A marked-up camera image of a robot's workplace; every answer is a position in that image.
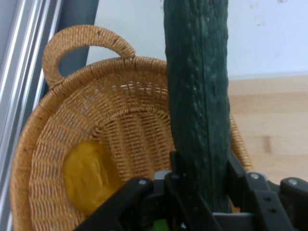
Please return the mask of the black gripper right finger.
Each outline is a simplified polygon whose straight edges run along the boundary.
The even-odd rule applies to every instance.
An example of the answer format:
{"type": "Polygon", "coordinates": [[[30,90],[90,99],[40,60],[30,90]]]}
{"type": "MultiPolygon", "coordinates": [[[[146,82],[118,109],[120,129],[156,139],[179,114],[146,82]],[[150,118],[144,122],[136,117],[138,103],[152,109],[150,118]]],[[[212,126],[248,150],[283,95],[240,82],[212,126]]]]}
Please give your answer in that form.
{"type": "Polygon", "coordinates": [[[308,229],[308,183],[296,177],[272,183],[265,175],[247,172],[229,154],[227,192],[235,207],[250,213],[260,231],[306,231],[308,229]]]}

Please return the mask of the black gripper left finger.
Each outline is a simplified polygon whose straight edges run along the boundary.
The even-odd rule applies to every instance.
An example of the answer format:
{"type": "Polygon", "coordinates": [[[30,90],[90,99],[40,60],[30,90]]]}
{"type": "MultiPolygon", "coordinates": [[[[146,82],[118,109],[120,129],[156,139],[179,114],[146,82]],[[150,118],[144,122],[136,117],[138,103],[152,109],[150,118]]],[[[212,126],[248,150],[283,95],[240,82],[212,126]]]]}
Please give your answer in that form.
{"type": "Polygon", "coordinates": [[[171,172],[162,180],[134,177],[75,229],[77,231],[149,231],[164,219],[171,231],[220,231],[200,194],[188,185],[185,164],[170,153],[171,172]]]}

